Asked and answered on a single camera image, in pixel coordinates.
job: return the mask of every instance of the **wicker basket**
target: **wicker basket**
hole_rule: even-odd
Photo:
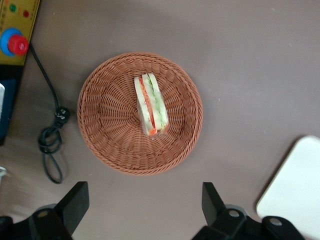
[[[169,131],[144,135],[134,77],[154,73],[169,118]],[[131,52],[102,63],[85,81],[78,100],[78,124],[85,143],[102,162],[132,175],[153,175],[181,163],[195,146],[203,106],[188,74],[172,61]]]

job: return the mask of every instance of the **metal screw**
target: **metal screw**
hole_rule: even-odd
[[[236,210],[230,210],[229,215],[233,218],[238,218],[240,216]]]
[[[273,224],[275,226],[282,226],[282,222],[277,218],[274,218],[274,217],[270,218],[269,221],[271,224]]]
[[[49,211],[47,211],[47,210],[41,211],[38,213],[38,218],[43,218],[43,217],[47,216],[48,213],[49,213]]]

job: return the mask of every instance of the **black device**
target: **black device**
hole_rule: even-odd
[[[16,224],[0,217],[0,240],[72,240],[88,208],[88,183],[78,182],[53,209],[38,210]],[[211,182],[202,186],[202,210],[208,226],[192,240],[304,240],[283,217],[266,216],[259,223],[241,207],[226,207]]]
[[[214,185],[204,182],[202,211],[208,225],[192,240],[304,240],[283,217],[266,216],[259,223],[239,209],[226,207]]]
[[[79,181],[54,208],[37,210],[15,224],[11,217],[1,216],[0,240],[72,240],[88,208],[88,182]]]

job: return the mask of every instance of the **sandwich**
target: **sandwich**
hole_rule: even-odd
[[[166,133],[168,114],[155,75],[136,76],[134,86],[143,132],[148,136]]]

